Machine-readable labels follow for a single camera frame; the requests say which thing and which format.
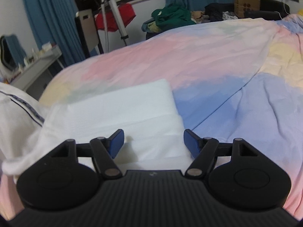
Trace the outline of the white zip jacket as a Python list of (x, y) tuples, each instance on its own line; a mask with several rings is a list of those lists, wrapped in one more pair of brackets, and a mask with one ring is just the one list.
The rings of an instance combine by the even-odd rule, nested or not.
[(118, 129), (125, 135), (115, 158), (122, 171), (184, 171), (192, 162), (166, 80), (122, 89), (79, 90), (47, 106), (1, 84), (1, 167), (7, 175), (20, 175), (67, 139), (84, 144)]

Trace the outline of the beige folding board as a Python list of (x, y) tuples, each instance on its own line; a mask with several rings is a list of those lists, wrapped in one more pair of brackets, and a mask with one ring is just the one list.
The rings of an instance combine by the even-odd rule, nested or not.
[(99, 54), (103, 54), (104, 51), (92, 10), (78, 11), (74, 20), (85, 58), (90, 58), (95, 48), (99, 50)]

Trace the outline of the pastel bed sheet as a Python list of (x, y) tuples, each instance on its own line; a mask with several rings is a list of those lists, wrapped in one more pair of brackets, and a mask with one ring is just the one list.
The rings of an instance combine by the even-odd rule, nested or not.
[[(166, 31), (61, 71), (42, 105), (79, 90), (166, 80), (184, 129), (231, 142), (242, 137), (290, 176), (284, 208), (302, 219), (302, 17), (238, 19)], [(1, 214), (22, 209), (20, 175), (1, 167)]]

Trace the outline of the white dressing table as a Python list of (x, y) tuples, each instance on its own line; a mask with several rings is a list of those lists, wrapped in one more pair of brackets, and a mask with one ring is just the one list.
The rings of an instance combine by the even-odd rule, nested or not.
[(39, 100), (47, 85), (52, 80), (49, 68), (57, 63), (61, 69), (64, 69), (60, 58), (61, 49), (58, 45), (53, 46), (50, 50), (45, 51), (36, 61), (28, 65), (24, 70), (11, 82), (10, 85), (28, 93), (34, 99)]

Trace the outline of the white tissue box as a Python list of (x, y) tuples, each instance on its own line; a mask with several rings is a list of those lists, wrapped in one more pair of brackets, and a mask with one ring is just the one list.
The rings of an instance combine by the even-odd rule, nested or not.
[(45, 52), (47, 52), (51, 49), (52, 49), (52, 43), (51, 42), (47, 42), (47, 43), (42, 45), (42, 50), (45, 51)]

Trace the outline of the left blue curtain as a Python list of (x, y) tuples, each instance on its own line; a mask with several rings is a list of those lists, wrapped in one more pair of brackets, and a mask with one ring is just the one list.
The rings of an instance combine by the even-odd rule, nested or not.
[(61, 49), (70, 66), (85, 59), (74, 18), (74, 0), (23, 0), (27, 18), (38, 47), (50, 42)]

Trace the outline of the green sweatshirt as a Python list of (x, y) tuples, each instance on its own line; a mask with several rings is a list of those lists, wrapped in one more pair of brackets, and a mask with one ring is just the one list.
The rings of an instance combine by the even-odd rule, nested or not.
[(191, 12), (176, 4), (170, 4), (162, 9), (154, 10), (151, 13), (151, 17), (162, 31), (196, 24), (192, 21)]

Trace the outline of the wavy frame mirror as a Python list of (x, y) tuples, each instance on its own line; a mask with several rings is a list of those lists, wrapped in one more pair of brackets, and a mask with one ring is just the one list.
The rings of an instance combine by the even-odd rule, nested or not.
[(1, 63), (10, 71), (16, 71), (19, 65), (25, 66), (27, 54), (15, 34), (1, 36)]

